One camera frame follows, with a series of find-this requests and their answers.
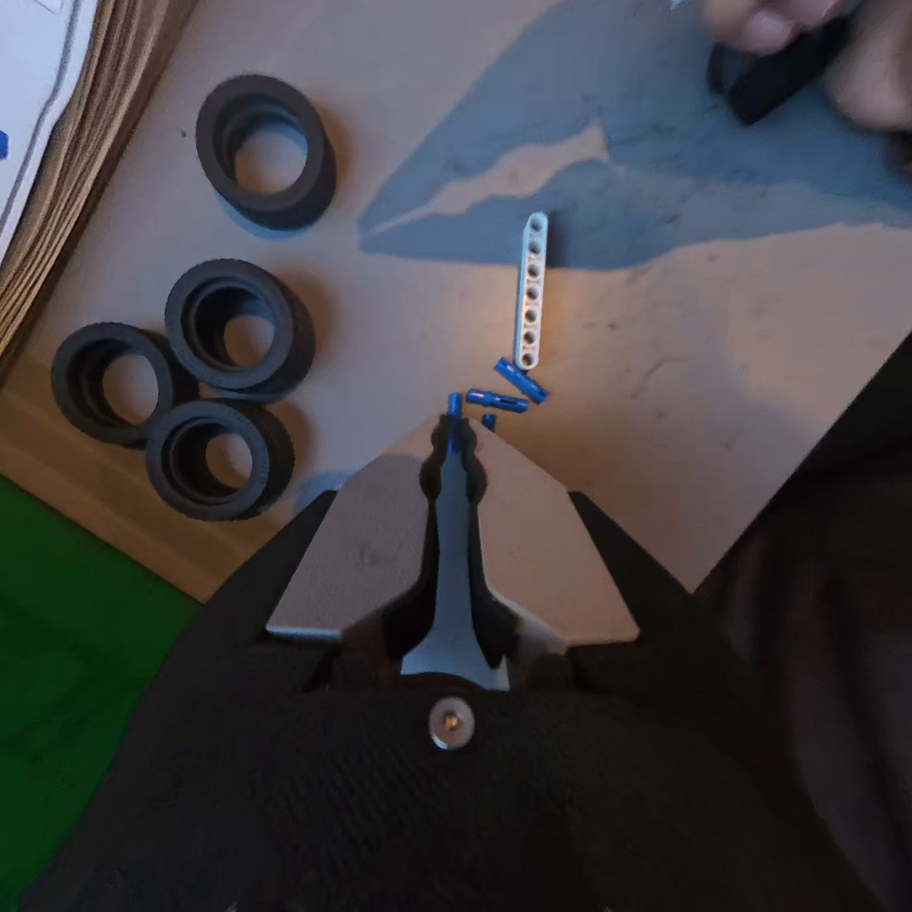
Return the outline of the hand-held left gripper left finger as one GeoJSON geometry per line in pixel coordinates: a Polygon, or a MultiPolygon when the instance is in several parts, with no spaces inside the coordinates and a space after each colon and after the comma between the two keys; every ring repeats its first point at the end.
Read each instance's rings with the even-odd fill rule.
{"type": "Polygon", "coordinates": [[[266,630],[401,659],[435,616],[436,502],[451,417],[406,434],[338,490],[266,630]]]}

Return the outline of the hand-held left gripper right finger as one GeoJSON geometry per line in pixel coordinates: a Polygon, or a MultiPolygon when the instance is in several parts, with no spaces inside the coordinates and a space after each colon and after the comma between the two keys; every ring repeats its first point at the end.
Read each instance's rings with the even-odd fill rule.
{"type": "Polygon", "coordinates": [[[496,688],[518,687],[543,658],[639,638],[563,484],[473,418],[456,420],[456,464],[467,630],[496,688]]]}

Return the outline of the green plastic bin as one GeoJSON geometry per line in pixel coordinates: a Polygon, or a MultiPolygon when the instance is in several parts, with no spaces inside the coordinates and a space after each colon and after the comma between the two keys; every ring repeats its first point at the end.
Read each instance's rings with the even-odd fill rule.
{"type": "Polygon", "coordinates": [[[1,481],[1,908],[84,814],[200,603],[1,481]]]}

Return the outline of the white toy beam with holes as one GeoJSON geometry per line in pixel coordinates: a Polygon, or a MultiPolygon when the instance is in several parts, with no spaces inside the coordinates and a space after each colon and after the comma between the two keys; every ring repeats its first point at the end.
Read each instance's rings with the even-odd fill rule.
{"type": "Polygon", "coordinates": [[[529,216],[522,233],[513,361],[523,372],[534,369],[540,359],[548,229],[547,213],[535,211],[529,216]]]}

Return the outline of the toy car instruction booklet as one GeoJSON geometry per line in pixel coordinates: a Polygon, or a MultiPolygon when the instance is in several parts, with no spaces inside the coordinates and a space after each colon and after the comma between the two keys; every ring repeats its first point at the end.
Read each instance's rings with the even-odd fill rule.
{"type": "Polygon", "coordinates": [[[196,6],[2,5],[2,361],[74,254],[196,6]]]}

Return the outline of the person's right hand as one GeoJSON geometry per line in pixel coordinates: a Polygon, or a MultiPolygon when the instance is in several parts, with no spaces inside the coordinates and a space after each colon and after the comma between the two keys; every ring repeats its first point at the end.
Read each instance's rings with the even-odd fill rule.
{"type": "MultiPolygon", "coordinates": [[[[838,17],[849,2],[703,1],[701,19],[725,47],[765,57],[838,17]]],[[[911,3],[861,4],[849,44],[830,66],[826,94],[856,126],[911,131],[911,3]]]]}

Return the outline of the person's dark clothing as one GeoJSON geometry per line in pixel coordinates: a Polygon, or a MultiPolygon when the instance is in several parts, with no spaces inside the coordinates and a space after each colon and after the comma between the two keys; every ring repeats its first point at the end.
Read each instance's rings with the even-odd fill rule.
{"type": "Polygon", "coordinates": [[[761,680],[854,872],[886,910],[910,910],[909,336],[698,596],[761,680]]]}

